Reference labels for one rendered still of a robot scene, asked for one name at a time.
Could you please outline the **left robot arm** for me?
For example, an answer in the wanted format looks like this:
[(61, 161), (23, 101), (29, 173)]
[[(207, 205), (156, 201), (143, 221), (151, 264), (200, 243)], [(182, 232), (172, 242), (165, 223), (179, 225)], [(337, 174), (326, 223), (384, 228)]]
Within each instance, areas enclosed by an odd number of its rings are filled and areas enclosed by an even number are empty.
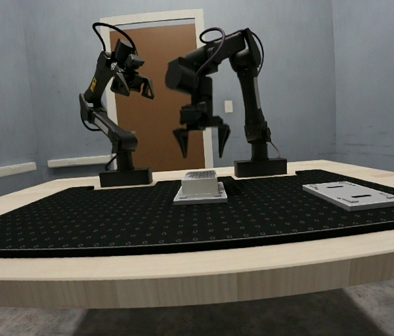
[[(221, 39), (222, 40), (222, 39)], [(178, 56), (169, 61), (166, 73), (166, 84), (169, 88), (191, 94), (194, 88), (194, 78), (197, 71), (212, 57), (220, 47), (221, 40), (213, 41), (187, 53), (186, 58)], [(246, 45), (248, 42), (248, 47)], [(232, 56), (233, 55), (233, 56)], [(271, 131), (261, 109), (258, 68), (262, 63), (261, 51), (249, 28), (233, 36), (226, 37), (221, 52), (204, 68), (197, 80), (198, 98), (202, 95), (213, 97), (213, 78), (209, 74), (219, 71), (219, 64), (229, 57), (231, 66), (238, 74), (242, 87), (245, 106), (245, 135), (248, 143), (252, 144), (252, 158), (234, 161), (235, 165), (252, 165), (262, 163), (287, 162), (287, 159), (268, 157), (268, 144), (271, 142)], [(206, 74), (206, 75), (205, 75)], [(183, 120), (195, 119), (206, 111), (206, 101), (200, 101), (200, 106), (179, 108)]]

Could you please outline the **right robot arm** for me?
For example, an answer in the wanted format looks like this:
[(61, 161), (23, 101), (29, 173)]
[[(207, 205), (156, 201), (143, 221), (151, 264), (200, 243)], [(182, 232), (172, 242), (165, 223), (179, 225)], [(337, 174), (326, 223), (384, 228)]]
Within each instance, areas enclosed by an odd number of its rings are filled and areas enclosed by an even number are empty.
[[(132, 132), (122, 129), (107, 116), (106, 108), (101, 100), (109, 80), (115, 76), (117, 68), (125, 67), (125, 61), (128, 68), (134, 70), (138, 70), (144, 64), (144, 60), (140, 56), (134, 55), (134, 48), (128, 41), (118, 39), (112, 53), (106, 51), (100, 53), (89, 88), (84, 94), (79, 94), (83, 120), (97, 126), (110, 139), (112, 154), (117, 154), (117, 169), (100, 172), (99, 176), (146, 173), (152, 170), (151, 167), (135, 168), (133, 166), (132, 152), (135, 152), (138, 140)], [(85, 100), (88, 103), (93, 103), (93, 107), (88, 106)]]

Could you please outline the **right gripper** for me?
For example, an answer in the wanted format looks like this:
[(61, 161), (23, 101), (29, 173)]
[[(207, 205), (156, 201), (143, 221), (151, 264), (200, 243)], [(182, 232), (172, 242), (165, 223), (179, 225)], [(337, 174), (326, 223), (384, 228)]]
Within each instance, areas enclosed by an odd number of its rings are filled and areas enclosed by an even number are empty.
[[(124, 63), (125, 67), (120, 66), (115, 71), (115, 77), (112, 80), (110, 90), (113, 93), (129, 96), (130, 91), (136, 91), (139, 93), (141, 91), (141, 85), (144, 83), (141, 96), (153, 100), (154, 92), (152, 88), (152, 80), (146, 78), (144, 75), (140, 75), (137, 71), (128, 68), (126, 61)], [(150, 89), (151, 96), (148, 95), (148, 89)]]

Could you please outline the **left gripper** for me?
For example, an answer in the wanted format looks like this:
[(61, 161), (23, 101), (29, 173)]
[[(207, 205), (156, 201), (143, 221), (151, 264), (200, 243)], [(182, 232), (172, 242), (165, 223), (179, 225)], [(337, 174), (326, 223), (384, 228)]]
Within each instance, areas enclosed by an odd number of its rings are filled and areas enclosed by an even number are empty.
[(200, 106), (200, 101), (204, 100), (206, 101), (207, 110), (202, 112), (202, 116), (190, 120), (183, 120), (180, 118), (180, 123), (186, 123), (188, 128), (177, 127), (176, 129), (173, 129), (173, 132), (175, 133), (175, 136), (181, 145), (184, 157), (187, 157), (188, 155), (190, 131), (206, 130), (206, 127), (218, 127), (219, 157), (222, 157), (225, 144), (231, 133), (230, 125), (228, 123), (224, 123), (224, 119), (220, 115), (213, 114), (212, 96), (202, 94), (201, 98), (198, 98), (197, 96), (197, 103), (186, 103), (181, 105), (181, 108)]

